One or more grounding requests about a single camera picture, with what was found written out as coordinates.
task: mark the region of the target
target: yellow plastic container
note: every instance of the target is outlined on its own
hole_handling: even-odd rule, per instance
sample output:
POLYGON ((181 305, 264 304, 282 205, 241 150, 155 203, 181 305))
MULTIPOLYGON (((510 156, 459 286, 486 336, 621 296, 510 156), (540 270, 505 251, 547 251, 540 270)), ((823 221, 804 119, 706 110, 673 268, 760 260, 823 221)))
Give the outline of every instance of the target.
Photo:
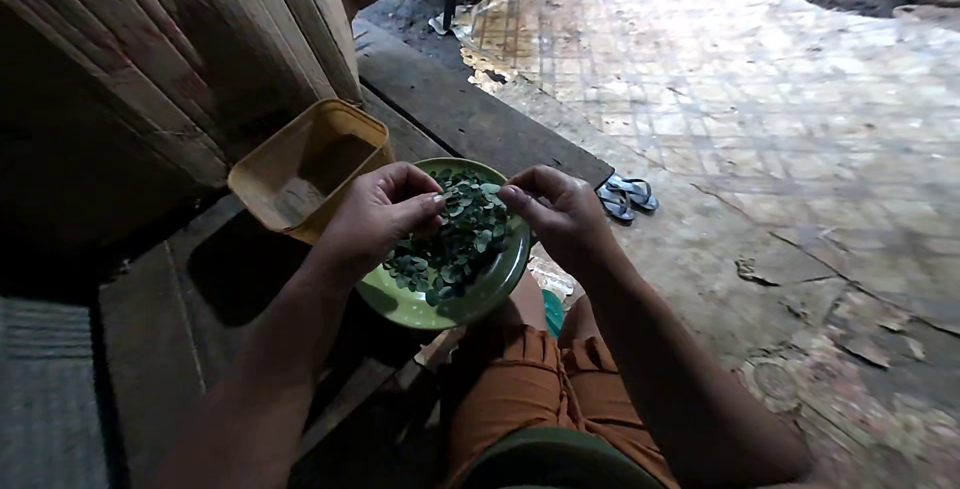
POLYGON ((312 244, 354 177, 394 160, 385 125, 330 99, 251 151, 230 170, 226 184, 264 226, 312 244))

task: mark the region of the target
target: sandal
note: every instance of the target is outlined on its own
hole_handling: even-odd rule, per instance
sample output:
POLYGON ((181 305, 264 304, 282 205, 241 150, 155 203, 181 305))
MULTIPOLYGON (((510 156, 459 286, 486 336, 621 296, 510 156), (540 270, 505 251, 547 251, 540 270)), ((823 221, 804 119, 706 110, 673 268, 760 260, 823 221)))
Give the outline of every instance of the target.
POLYGON ((611 191, 622 193, 636 209, 656 211, 660 207, 660 201, 654 196, 650 183, 639 177, 624 178, 613 174, 606 180, 604 186, 611 191))
POLYGON ((628 225, 637 217, 627 203, 627 197, 621 191, 615 191, 605 185, 597 189, 597 198, 603 204, 606 213, 628 225))

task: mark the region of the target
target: gray mat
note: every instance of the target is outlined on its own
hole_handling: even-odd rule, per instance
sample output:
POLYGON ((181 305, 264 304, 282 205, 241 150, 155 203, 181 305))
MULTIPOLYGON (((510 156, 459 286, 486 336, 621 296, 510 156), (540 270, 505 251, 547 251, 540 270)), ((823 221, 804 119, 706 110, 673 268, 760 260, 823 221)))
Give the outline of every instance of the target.
POLYGON ((108 485, 86 307, 0 298, 0 487, 108 485))

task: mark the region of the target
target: orange shorts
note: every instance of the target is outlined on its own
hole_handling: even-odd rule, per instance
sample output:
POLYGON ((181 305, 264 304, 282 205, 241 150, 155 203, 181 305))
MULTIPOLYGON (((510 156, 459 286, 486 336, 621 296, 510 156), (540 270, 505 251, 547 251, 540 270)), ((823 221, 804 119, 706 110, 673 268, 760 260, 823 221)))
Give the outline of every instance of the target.
POLYGON ((667 487, 677 481, 638 417, 614 359, 598 337, 563 348, 524 326, 472 329, 441 375, 451 487, 480 456, 526 427, 561 426, 597 436, 667 487))

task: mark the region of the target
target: green plate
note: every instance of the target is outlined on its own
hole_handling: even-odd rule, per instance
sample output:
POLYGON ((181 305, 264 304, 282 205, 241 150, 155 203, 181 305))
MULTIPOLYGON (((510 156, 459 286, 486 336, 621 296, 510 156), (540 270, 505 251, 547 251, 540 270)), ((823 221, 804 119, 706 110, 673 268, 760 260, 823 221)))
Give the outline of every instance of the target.
MULTIPOLYGON (((450 168, 454 173, 473 170, 490 182, 503 184, 507 178, 487 165, 466 159, 439 157, 414 163, 425 172, 450 168)), ((410 292, 397 286, 383 266, 377 266, 357 284, 357 291, 373 310, 386 318, 416 329, 448 329, 472 323, 496 309, 521 281, 530 257, 530 226, 520 217, 510 219, 506 248, 486 274, 466 287, 462 298, 445 299, 432 307, 423 292, 410 292)))

